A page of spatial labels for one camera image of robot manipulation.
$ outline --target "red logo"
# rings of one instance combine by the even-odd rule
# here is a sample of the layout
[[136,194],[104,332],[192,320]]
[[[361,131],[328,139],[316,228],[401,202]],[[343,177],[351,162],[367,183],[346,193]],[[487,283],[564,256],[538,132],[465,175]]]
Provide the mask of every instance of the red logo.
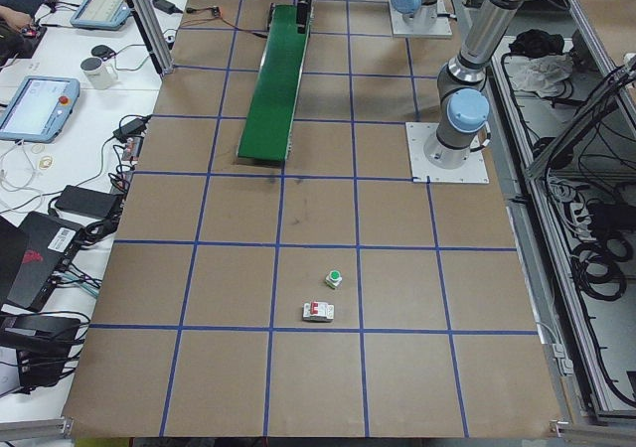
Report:
[[31,263],[32,261],[44,261],[44,258],[40,253],[35,250],[27,250],[22,258],[22,264]]

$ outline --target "green ramp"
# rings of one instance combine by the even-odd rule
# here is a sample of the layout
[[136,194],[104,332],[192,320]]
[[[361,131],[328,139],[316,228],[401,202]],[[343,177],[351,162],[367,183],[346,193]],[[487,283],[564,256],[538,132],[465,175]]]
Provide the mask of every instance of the green ramp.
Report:
[[276,5],[256,88],[238,145],[240,159],[282,163],[289,153],[309,30],[296,30],[296,7]]

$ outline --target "white mounting plate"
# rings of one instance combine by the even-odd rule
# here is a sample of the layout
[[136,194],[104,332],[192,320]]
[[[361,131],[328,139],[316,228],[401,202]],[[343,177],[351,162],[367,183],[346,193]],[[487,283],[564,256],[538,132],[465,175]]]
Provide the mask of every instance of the white mounting plate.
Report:
[[[490,181],[481,152],[471,152],[463,166],[452,170],[443,169],[428,161],[424,155],[424,142],[430,134],[437,130],[438,125],[429,122],[408,122],[406,124],[410,172],[413,181],[430,181],[432,184],[488,184]],[[479,142],[475,138],[473,145],[477,144]]]
[[[432,25],[416,25],[416,19],[413,24],[409,24],[404,20],[403,14],[396,11],[393,5],[389,4],[389,10],[391,11],[391,27],[393,29],[394,37],[420,37],[420,38],[452,38],[453,32],[450,30],[450,23],[448,23],[448,17],[437,17],[435,23]],[[446,5],[443,0],[437,0],[437,13],[447,13]]]

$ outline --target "person's arm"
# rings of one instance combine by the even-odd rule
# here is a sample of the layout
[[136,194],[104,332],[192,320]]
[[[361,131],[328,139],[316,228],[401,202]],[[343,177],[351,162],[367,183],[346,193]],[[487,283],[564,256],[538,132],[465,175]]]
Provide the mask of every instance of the person's arm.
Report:
[[25,27],[28,27],[33,19],[31,15],[22,12],[16,12],[15,10],[10,9],[9,7],[4,7],[0,5],[0,18],[7,22],[7,25],[12,29],[19,32]]

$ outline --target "person's hand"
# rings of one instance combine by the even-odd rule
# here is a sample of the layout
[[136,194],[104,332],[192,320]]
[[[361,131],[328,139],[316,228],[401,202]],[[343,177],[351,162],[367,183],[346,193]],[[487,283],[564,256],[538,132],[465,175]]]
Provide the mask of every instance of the person's hand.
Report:
[[5,11],[2,12],[2,17],[4,18],[4,21],[7,22],[7,25],[9,25],[9,27],[13,28],[17,32],[33,23],[31,15],[22,12],[16,12],[15,10],[12,10],[10,8],[6,8]]

